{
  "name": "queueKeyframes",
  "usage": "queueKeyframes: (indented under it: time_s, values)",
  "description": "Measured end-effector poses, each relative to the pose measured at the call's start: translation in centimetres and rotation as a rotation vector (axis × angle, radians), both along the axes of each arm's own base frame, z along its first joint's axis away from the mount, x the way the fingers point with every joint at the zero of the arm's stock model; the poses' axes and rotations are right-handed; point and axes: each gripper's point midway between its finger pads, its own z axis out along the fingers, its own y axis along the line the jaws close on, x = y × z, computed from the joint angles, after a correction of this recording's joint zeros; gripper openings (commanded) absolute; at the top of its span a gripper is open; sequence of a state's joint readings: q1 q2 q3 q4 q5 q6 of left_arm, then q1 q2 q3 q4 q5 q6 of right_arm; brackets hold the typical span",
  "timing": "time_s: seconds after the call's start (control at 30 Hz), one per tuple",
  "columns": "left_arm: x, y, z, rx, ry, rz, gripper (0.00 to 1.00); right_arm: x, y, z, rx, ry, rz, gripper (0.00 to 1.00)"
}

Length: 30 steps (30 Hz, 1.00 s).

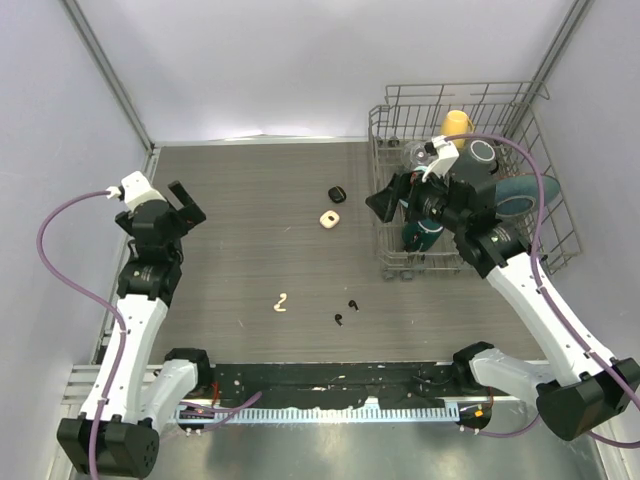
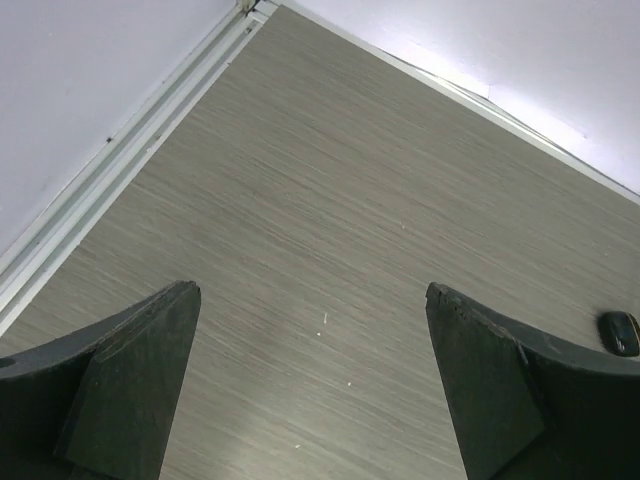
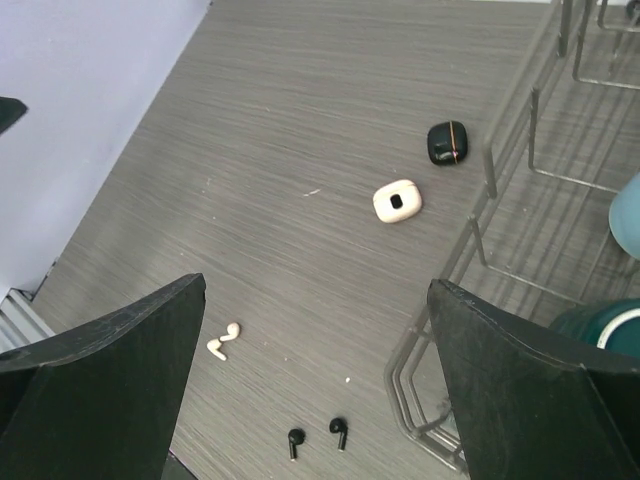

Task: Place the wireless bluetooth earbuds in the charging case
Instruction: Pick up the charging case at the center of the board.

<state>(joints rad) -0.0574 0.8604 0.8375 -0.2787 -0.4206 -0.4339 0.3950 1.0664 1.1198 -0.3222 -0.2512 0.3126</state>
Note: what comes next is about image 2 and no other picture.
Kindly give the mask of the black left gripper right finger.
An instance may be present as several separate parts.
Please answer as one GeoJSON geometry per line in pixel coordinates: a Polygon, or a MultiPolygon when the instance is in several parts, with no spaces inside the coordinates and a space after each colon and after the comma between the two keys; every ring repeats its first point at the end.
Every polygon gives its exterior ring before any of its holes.
{"type": "Polygon", "coordinates": [[[468,478],[638,478],[638,362],[435,282],[426,316],[468,478]]]}

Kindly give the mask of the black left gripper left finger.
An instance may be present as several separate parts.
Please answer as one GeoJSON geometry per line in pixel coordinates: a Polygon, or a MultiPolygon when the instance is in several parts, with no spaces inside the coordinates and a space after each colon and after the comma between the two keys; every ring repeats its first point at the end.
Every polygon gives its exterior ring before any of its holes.
{"type": "Polygon", "coordinates": [[[200,309],[178,281],[2,358],[2,478],[158,478],[200,309]]]}

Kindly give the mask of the black gold-trimmed earbud case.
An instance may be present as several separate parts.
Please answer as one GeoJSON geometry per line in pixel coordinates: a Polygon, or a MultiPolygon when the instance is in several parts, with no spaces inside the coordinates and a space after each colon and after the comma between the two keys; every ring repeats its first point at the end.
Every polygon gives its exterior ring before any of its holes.
{"type": "Polygon", "coordinates": [[[604,348],[619,357],[639,356],[639,324],[624,311],[602,313],[596,321],[604,348]]]}

